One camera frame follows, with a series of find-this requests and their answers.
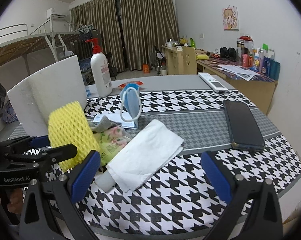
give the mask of gray sock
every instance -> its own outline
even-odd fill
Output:
[[[111,121],[105,115],[102,117],[100,122],[90,121],[90,122],[88,122],[88,124],[94,133],[101,133],[110,128],[113,128],[116,126],[122,126],[122,124],[120,122]]]

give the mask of human hand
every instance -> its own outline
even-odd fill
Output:
[[[10,213],[20,214],[23,209],[23,200],[23,190],[21,188],[14,189],[10,195],[10,203],[7,205],[8,211]]]

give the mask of phone case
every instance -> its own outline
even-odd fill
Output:
[[[230,125],[225,101],[223,102],[223,105],[224,105],[224,110],[225,110],[225,117],[226,117],[226,122],[227,122],[227,126],[228,126],[231,147],[235,150],[242,150],[242,151],[249,151],[249,152],[262,152],[265,149],[265,142],[263,145],[260,145],[260,146],[246,145],[246,144],[240,144],[240,143],[235,142],[235,140],[233,138],[233,132],[231,130],[231,125]]]

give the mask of white tissue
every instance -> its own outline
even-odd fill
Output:
[[[153,120],[108,163],[107,170],[124,192],[135,190],[183,150],[183,141]]]

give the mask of air conditioner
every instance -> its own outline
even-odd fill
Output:
[[[66,17],[65,14],[61,14],[60,12],[55,10],[55,8],[50,8],[47,10],[47,19],[49,19],[50,16],[52,16],[54,19],[56,19],[56,18],[65,19],[65,17]]]

